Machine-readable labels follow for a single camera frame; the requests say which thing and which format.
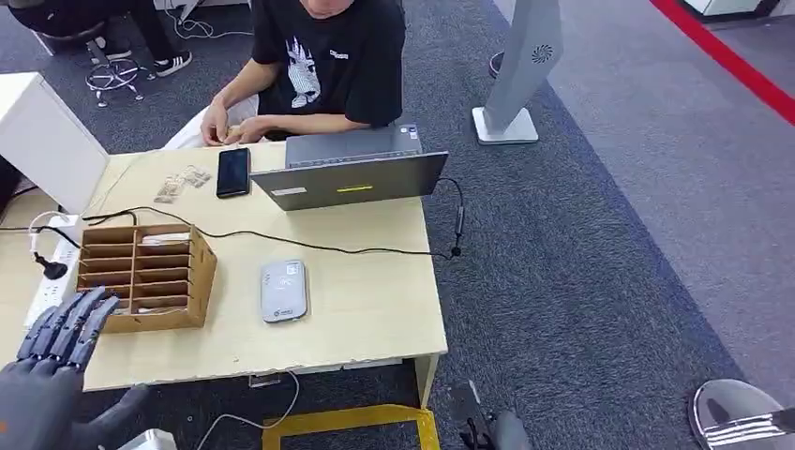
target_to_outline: black t-shirt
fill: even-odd
[[[322,20],[300,0],[253,0],[252,10],[254,61],[283,65],[260,93],[260,114],[345,114],[374,127],[400,117],[406,28],[398,0],[355,0]]]

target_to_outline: red line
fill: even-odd
[[[690,15],[678,0],[651,0],[689,38],[756,96],[795,125],[795,98],[771,82]]]

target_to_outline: robotic hand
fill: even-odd
[[[0,370],[0,450],[96,450],[146,396],[136,386],[93,422],[73,422],[83,373],[99,332],[119,303],[104,288],[78,293],[38,317],[17,353]]]

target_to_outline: gray laptop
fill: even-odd
[[[422,154],[417,125],[391,125],[337,134],[287,138],[285,168],[323,166]]]
[[[284,170],[251,180],[285,211],[417,197],[433,192],[447,156],[423,153],[414,125],[302,136],[287,140]]]

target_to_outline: shoe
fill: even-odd
[[[167,77],[190,64],[193,61],[193,53],[185,51],[179,52],[174,58],[163,61],[155,61],[155,73],[159,77]]]
[[[99,49],[102,50],[105,56],[111,61],[114,59],[129,58],[132,55],[132,50],[126,49],[105,37],[97,37],[95,41]],[[92,56],[91,64],[99,64],[99,60]]]

